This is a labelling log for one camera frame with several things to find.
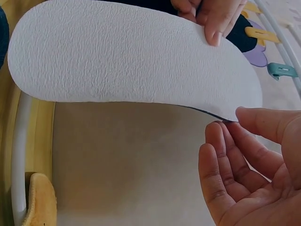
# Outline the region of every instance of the textured foam surface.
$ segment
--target textured foam surface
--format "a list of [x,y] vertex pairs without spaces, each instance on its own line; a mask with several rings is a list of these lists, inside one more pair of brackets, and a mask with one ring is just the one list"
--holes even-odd
[[25,93],[57,102],[183,105],[236,120],[260,107],[257,75],[229,41],[167,13],[91,0],[52,0],[18,22],[8,65]]

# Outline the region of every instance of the person's left hand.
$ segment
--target person's left hand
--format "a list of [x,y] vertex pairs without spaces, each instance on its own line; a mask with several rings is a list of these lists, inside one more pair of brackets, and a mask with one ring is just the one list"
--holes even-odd
[[[202,1],[201,10],[196,9]],[[221,37],[227,37],[247,0],[171,0],[180,17],[205,27],[209,45],[219,46]]]

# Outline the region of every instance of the teal clip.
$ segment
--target teal clip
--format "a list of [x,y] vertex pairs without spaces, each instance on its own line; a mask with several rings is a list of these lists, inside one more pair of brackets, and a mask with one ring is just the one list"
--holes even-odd
[[269,74],[277,81],[279,81],[280,76],[289,76],[292,78],[298,77],[296,70],[293,67],[288,66],[288,65],[269,63],[267,68],[268,68]]

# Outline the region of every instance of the yellow clip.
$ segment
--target yellow clip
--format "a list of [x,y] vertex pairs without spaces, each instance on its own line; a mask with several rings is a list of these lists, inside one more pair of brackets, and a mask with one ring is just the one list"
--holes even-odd
[[265,41],[262,39],[257,39],[257,44],[265,47]]
[[253,38],[257,38],[257,39],[261,39],[261,40],[272,41],[274,43],[280,43],[279,38],[272,32],[264,31],[261,29],[256,29],[253,27],[246,27],[245,33],[249,37],[253,37]]
[[245,4],[244,10],[249,10],[254,13],[262,13],[255,4],[253,4],[249,1]]
[[245,11],[241,11],[241,15],[243,15],[246,19],[248,19],[249,18],[249,15],[248,15],[248,13],[247,12],[245,12]]

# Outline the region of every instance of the person's right hand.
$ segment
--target person's right hand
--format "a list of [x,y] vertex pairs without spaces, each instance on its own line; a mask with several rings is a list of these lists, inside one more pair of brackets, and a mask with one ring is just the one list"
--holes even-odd
[[204,26],[207,42],[218,46],[221,37],[231,32],[247,0],[171,0],[171,3],[178,10],[178,16]]
[[[300,226],[301,111],[239,108],[237,117],[239,123],[209,124],[199,151],[202,192],[214,222]],[[279,143],[282,155],[247,130]]]

